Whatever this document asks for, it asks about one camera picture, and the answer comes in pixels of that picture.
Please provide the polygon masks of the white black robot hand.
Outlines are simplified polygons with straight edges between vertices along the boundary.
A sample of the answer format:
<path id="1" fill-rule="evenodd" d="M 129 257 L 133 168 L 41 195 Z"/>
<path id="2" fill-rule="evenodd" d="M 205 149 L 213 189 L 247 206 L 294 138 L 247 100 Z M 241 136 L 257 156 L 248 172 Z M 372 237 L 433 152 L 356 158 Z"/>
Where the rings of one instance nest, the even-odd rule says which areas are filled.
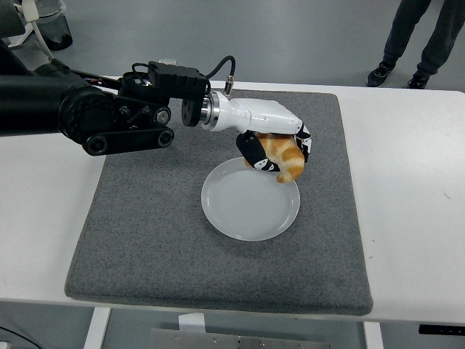
<path id="1" fill-rule="evenodd" d="M 298 116 L 274 100 L 230 100 L 215 92 L 209 102 L 210 116 L 203 127 L 212 132 L 236 129 L 236 146 L 246 166 L 276 172 L 278 182 L 291 182 L 301 175 L 312 138 Z"/>

